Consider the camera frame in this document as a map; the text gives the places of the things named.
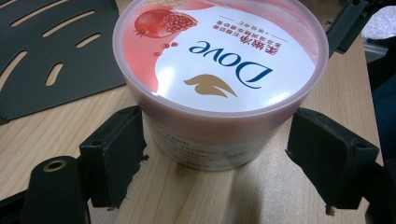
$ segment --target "wood grain surface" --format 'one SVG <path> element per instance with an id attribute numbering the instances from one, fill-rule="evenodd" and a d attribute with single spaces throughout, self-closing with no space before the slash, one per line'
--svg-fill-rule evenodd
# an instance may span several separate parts
<path id="1" fill-rule="evenodd" d="M 123 10 L 130 0 L 117 1 Z M 150 1 L 178 6 L 183 0 Z M 323 27 L 343 5 L 304 0 Z M 96 94 L 0 126 L 0 200 L 27 188 L 31 170 L 78 146 L 114 112 L 135 105 L 126 87 Z M 303 107 L 326 114 L 379 146 L 361 40 L 345 55 L 334 54 L 324 78 Z M 290 120 L 256 160 L 224 172 L 194 170 L 172 161 L 152 142 L 119 210 L 92 208 L 93 224 L 107 223 L 365 223 L 359 210 L 325 215 L 325 203 L 303 171 L 287 157 Z"/>

